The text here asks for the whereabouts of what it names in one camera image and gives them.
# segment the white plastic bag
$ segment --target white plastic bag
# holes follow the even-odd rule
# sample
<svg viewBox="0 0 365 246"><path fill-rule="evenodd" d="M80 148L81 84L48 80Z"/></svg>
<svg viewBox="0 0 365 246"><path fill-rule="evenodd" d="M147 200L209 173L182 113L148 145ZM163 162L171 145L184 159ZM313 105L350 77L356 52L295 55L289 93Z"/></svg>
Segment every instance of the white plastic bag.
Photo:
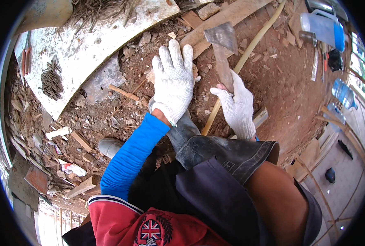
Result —
<svg viewBox="0 0 365 246"><path fill-rule="evenodd" d="M74 172L79 177L85 176L87 174L84 169L74 163L69 163L61 159L58 159L58 161L61 164L62 171L66 172L67 174L71 174L72 172Z"/></svg>

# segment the blue lid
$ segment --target blue lid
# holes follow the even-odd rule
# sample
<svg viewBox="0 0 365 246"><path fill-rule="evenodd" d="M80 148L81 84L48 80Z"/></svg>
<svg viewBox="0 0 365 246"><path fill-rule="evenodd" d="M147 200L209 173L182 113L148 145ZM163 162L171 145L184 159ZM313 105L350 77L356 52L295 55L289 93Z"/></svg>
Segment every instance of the blue lid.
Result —
<svg viewBox="0 0 365 246"><path fill-rule="evenodd" d="M336 45L336 49L344 52L345 49L345 41L344 41L344 28L341 23L334 22L334 42Z"/></svg>

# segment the gloved hand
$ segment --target gloved hand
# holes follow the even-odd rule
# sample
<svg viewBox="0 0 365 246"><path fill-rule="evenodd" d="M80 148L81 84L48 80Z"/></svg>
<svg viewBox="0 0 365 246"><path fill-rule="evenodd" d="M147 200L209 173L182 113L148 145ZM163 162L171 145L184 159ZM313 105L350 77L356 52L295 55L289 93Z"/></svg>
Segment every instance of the gloved hand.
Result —
<svg viewBox="0 0 365 246"><path fill-rule="evenodd" d="M210 92L219 97L225 120L237 138L249 140L256 133L252 121L254 96L245 88L241 78L233 70L230 72L233 78L234 96L226 91L226 87L222 84L218 84L217 88L211 88Z"/></svg>
<svg viewBox="0 0 365 246"><path fill-rule="evenodd" d="M192 99L194 78L192 75L192 47L185 45L181 56L180 44L172 39L168 48L159 48L159 56L153 58L155 74L154 103L150 112L159 109L172 126L183 116Z"/></svg>

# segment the plastic jug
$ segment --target plastic jug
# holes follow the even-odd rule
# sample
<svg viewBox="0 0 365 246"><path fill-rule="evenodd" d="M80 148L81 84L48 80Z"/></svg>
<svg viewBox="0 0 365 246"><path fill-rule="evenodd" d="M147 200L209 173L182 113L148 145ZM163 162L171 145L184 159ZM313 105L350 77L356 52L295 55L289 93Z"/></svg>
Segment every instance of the plastic jug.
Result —
<svg viewBox="0 0 365 246"><path fill-rule="evenodd" d="M301 13L300 25L303 31L314 32L317 40L344 51L344 29L336 16L316 9L312 13Z"/></svg>
<svg viewBox="0 0 365 246"><path fill-rule="evenodd" d="M355 107L355 109L358 108L355 104L355 92L353 92L341 79L337 78L334 81L331 92L346 109L350 109L351 107Z"/></svg>
<svg viewBox="0 0 365 246"><path fill-rule="evenodd" d="M334 103L329 103L327 105L327 109L333 113L334 116L337 117L341 121L342 124L345 125L345 116L342 114L342 112L337 108L337 106ZM328 115L323 114L323 117L331 119ZM333 128L335 132L341 132L341 128L339 128L337 125L334 125L333 123L329 123L330 126Z"/></svg>

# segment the axe head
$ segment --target axe head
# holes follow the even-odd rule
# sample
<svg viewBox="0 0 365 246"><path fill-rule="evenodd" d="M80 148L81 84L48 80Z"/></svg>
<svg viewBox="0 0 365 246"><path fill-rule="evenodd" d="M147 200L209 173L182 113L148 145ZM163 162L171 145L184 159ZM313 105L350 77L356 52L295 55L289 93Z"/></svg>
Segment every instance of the axe head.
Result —
<svg viewBox="0 0 365 246"><path fill-rule="evenodd" d="M238 55L236 34L234 33L234 28L230 22L206 29L205 37L207 42L222 45L223 47L232 51L234 54Z"/></svg>

